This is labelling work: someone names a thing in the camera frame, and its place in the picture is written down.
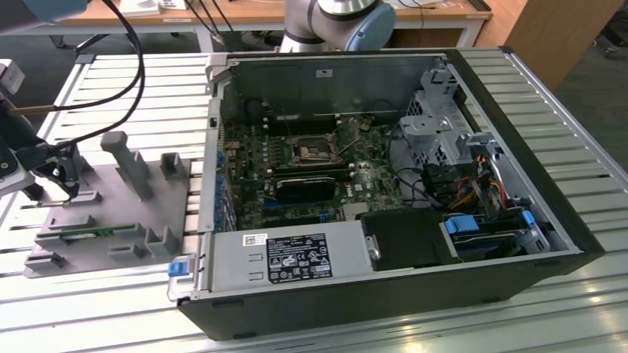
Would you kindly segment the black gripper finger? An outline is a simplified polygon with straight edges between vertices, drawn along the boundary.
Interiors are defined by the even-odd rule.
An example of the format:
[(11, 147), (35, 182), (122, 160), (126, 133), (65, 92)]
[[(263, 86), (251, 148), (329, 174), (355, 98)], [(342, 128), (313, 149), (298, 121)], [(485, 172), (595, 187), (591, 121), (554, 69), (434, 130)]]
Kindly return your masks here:
[[(42, 177), (55, 184), (55, 186), (61, 186), (61, 180), (53, 174), (57, 168), (57, 162), (58, 157), (55, 156), (47, 159), (41, 156), (26, 156), (23, 157), (23, 168), (37, 177)], [(33, 184), (23, 189), (23, 194), (31, 201), (38, 201), (43, 196), (43, 191), (43, 187), (37, 182), (33, 182)]]
[(50, 148), (50, 159), (53, 161), (51, 181), (65, 192), (69, 202), (75, 198), (79, 191), (81, 156), (75, 145), (66, 147), (53, 146)]

